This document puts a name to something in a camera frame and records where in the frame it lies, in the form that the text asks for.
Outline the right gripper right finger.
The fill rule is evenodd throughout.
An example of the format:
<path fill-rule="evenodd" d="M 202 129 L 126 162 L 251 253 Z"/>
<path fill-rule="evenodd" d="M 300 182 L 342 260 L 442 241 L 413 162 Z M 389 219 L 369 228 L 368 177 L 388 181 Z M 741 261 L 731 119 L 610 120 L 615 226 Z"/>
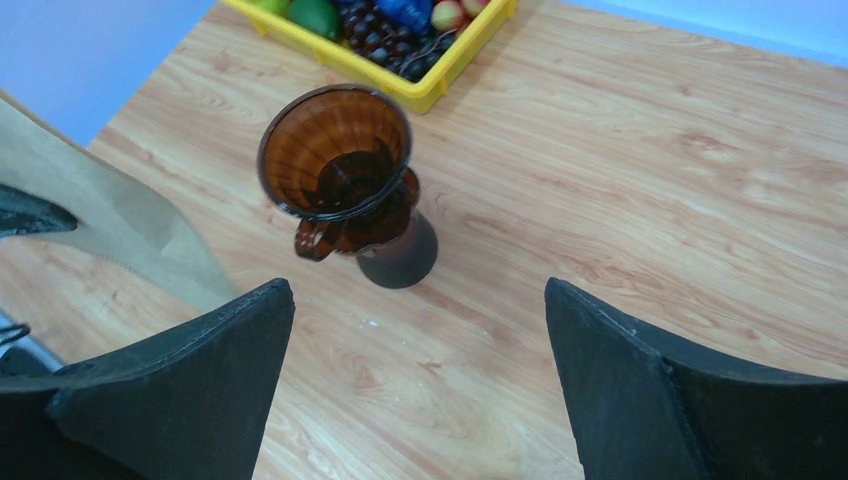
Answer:
<path fill-rule="evenodd" d="M 847 384 L 744 360 L 571 283 L 546 321 L 589 479 L 843 479 Z"/>

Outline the brown amber dripper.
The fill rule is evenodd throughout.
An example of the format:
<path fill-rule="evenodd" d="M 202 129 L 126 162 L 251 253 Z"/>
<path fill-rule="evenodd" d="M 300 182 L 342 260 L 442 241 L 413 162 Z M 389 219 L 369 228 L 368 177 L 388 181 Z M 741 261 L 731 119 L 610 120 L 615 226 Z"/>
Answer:
<path fill-rule="evenodd" d="M 412 144 L 401 106 L 365 85 L 320 87 L 286 105 L 262 136 L 257 173 L 299 221 L 296 255 L 361 255 L 404 235 L 420 198 Z"/>

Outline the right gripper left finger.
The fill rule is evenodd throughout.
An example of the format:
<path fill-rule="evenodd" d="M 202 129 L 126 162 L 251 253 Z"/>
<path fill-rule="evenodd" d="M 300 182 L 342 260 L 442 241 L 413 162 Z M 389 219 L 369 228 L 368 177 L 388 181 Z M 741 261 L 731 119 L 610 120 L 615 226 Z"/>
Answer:
<path fill-rule="evenodd" d="M 156 335 L 1 380 L 5 479 L 249 479 L 294 320 L 277 278 Z"/>

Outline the paper filter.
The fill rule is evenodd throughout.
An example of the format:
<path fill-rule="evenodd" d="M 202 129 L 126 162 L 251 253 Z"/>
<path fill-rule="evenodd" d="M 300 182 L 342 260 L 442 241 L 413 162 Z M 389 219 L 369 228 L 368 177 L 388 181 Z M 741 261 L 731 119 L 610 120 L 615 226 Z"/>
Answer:
<path fill-rule="evenodd" d="M 1 183 L 47 200 L 77 220 L 44 233 L 115 263 L 201 311 L 237 297 L 210 248 L 168 199 L 1 95 Z"/>

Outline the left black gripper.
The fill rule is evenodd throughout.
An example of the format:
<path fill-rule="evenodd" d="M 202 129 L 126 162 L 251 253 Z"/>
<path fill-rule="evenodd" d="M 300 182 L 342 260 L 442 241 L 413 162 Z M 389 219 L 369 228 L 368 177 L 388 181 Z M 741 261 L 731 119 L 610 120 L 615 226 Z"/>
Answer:
<path fill-rule="evenodd" d="M 76 230 L 77 218 L 66 209 L 22 190 L 1 185 L 1 238 Z M 32 333 L 1 312 L 1 376 L 44 376 L 63 361 Z"/>

